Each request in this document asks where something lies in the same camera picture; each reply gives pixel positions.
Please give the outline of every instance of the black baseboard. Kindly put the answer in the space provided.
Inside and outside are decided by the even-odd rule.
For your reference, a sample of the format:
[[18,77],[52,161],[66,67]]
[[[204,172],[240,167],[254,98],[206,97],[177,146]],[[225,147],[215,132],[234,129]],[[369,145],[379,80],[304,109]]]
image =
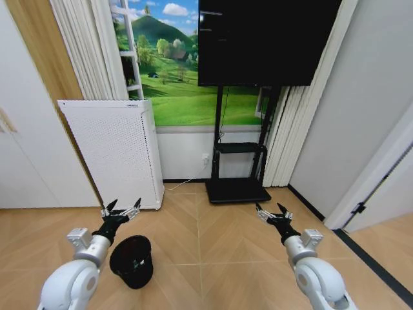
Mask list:
[[413,294],[394,278],[382,265],[364,251],[348,234],[341,229],[335,234],[385,282],[410,308],[413,309]]
[[187,183],[205,183],[209,179],[192,179],[188,181],[188,179],[163,179],[163,183],[183,183],[188,181]]
[[307,209],[310,210],[312,214],[317,216],[320,221],[323,221],[325,219],[325,216],[323,216],[307,199],[305,199],[295,188],[293,188],[291,184],[288,184],[288,189],[292,191],[292,193],[296,195],[296,197],[300,199],[302,203],[304,203]]

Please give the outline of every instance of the herringbone wood floor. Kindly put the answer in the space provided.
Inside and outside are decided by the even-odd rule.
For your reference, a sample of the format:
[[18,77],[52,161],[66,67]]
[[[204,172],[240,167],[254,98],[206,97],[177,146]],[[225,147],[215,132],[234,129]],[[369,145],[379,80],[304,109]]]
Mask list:
[[[266,209],[277,212],[282,203],[297,230],[325,235],[319,256],[341,272],[360,309],[408,309],[288,189],[269,192]],[[97,208],[1,210],[0,309],[35,309],[43,282],[72,257],[66,234],[100,224]],[[185,184],[165,192],[161,210],[123,225],[114,246],[134,234],[151,241],[153,278],[135,291],[106,266],[89,309],[310,309],[276,230],[256,217],[253,204],[213,206],[203,184]]]
[[413,292],[413,213],[350,233],[371,257]]

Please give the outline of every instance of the curtain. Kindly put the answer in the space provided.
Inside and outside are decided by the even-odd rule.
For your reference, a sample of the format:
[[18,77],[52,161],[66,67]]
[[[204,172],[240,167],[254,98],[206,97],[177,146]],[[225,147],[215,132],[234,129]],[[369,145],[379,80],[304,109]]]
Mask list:
[[268,137],[263,185],[288,185],[358,0],[342,0],[310,86],[285,87]]
[[128,99],[108,1],[50,3],[84,99]]

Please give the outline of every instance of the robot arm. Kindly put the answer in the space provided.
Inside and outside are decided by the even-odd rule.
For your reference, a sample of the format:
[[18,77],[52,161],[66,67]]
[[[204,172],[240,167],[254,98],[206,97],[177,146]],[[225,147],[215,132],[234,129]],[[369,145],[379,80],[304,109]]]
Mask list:
[[116,231],[139,213],[141,200],[127,210],[112,210],[116,201],[102,210],[103,224],[92,234],[87,228],[75,228],[67,238],[75,249],[74,260],[57,268],[46,280],[37,310],[85,310],[97,287],[99,268]]
[[288,260],[296,276],[298,287],[310,300],[315,310],[356,310],[348,295],[340,273],[328,262],[317,257],[316,247],[323,235],[315,229],[303,234],[291,227],[292,213],[278,204],[282,214],[269,213],[257,203],[258,216],[273,225],[281,235]]

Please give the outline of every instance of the black trash can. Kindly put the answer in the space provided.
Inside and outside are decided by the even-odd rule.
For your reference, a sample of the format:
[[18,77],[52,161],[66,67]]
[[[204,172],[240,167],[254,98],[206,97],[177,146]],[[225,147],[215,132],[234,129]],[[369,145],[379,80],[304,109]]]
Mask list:
[[131,289],[144,287],[154,273],[151,247],[145,236],[132,236],[117,245],[110,256],[110,269]]

